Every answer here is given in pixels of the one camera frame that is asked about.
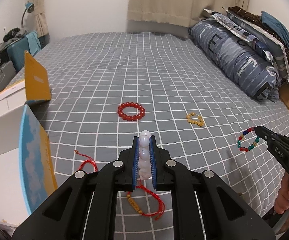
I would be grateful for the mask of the right hand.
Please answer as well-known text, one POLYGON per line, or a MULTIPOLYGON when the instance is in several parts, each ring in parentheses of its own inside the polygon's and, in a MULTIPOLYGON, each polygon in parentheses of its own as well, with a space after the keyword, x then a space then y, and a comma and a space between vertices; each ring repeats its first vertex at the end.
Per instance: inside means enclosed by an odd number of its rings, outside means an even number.
POLYGON ((281 187, 278 191, 274 204, 274 210, 278 214, 283 214, 289 208, 289 174, 284 172, 281 180, 281 187))

